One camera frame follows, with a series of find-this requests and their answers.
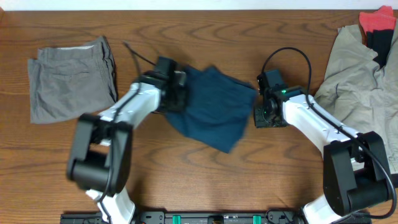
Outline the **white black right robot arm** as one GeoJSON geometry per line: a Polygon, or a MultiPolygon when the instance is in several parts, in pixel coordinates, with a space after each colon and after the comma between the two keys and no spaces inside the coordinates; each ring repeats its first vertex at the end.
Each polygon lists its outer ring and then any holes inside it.
{"type": "Polygon", "coordinates": [[[321,152],[323,195],[302,208],[305,223],[339,223],[368,218],[364,209],[391,201],[397,207],[384,143],[374,131],[360,133],[338,121],[300,86],[260,88],[262,103],[254,108],[258,128],[288,125],[301,131],[321,152]]]}

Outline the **navy blue shorts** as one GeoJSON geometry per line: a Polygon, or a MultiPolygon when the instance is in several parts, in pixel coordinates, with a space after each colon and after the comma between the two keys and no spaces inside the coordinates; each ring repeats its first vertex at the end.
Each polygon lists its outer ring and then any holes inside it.
{"type": "Polygon", "coordinates": [[[168,112],[167,121],[187,138],[229,153],[243,137],[257,98],[254,87],[211,66],[186,67],[188,102],[183,111],[168,112]]]}

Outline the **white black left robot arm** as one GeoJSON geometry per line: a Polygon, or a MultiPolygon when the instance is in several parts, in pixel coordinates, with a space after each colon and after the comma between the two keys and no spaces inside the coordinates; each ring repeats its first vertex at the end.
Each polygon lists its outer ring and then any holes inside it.
{"type": "Polygon", "coordinates": [[[180,111],[187,101],[187,75],[148,71],[113,106],[78,118],[67,178],[91,197],[106,223],[135,223],[129,198],[133,130],[153,112],[180,111]]]}

